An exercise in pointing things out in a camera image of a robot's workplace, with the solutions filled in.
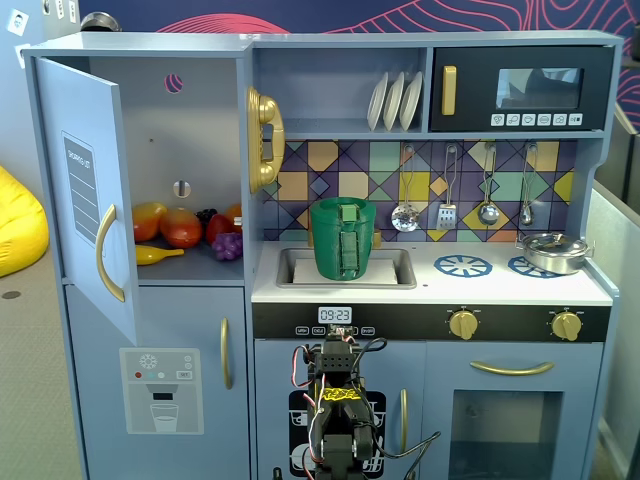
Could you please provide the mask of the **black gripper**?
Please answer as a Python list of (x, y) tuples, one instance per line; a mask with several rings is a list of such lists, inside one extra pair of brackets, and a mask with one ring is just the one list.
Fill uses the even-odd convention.
[(330, 324), (319, 352), (319, 371), (323, 374), (349, 374), (359, 352), (352, 326)]

